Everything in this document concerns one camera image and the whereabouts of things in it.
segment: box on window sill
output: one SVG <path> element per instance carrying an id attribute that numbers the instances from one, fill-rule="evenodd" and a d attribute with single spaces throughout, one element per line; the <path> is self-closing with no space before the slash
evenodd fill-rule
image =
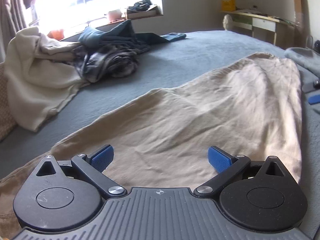
<path id="1" fill-rule="evenodd" d="M 153 4 L 153 5 L 150 5 L 148 10 L 142 11 L 142 12 L 135 12 L 127 9 L 125 12 L 125 18 L 136 19 L 136 18 L 150 17 L 158 14 L 159 14 L 158 6 Z"/>

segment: crosshair marking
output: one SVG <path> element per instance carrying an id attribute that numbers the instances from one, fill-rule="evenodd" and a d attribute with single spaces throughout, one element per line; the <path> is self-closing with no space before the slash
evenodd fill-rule
<path id="1" fill-rule="evenodd" d="M 163 191 L 162 189 L 158 189 L 157 191 L 155 191 L 155 193 L 161 195 L 161 194 L 165 193 L 165 191 Z"/>

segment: metal screw head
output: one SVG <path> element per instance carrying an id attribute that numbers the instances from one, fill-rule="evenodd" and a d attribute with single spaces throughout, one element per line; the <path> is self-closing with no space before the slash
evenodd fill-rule
<path id="1" fill-rule="evenodd" d="M 118 195 L 124 192 L 124 188 L 120 186 L 114 186 L 114 187 L 110 187 L 108 191 L 111 194 Z"/>
<path id="2" fill-rule="evenodd" d="M 213 191 L 213 189 L 209 186 L 200 186 L 197 188 L 197 191 L 201 194 L 208 194 Z"/>

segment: white desk drawer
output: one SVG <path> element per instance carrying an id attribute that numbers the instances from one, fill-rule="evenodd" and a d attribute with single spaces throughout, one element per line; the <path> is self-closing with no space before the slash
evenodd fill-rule
<path id="1" fill-rule="evenodd" d="M 253 18 L 252 19 L 252 26 L 262 28 L 265 30 L 269 30 L 272 32 L 276 32 L 276 23 L 273 21 L 268 21 L 260 18 Z"/>

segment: white blanket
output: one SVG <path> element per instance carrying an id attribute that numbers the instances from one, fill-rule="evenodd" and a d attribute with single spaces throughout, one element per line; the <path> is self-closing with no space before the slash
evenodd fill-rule
<path id="1" fill-rule="evenodd" d="M 75 68 L 48 60 L 72 59 L 68 50 L 76 46 L 61 45 L 39 33 L 37 27 L 19 31 L 10 41 L 4 62 L 8 102 L 20 126 L 37 131 L 76 95 L 84 82 Z"/>
<path id="2" fill-rule="evenodd" d="M 212 145 L 257 161 L 277 155 L 298 181 L 300 136 L 295 63 L 257 53 L 180 87 L 151 90 L 69 135 L 46 155 L 70 159 L 111 144 L 115 158 L 104 174 L 128 190 L 193 190 L 216 175 L 207 159 Z M 12 201 L 43 156 L 0 182 L 0 235 L 12 237 L 19 229 Z"/>

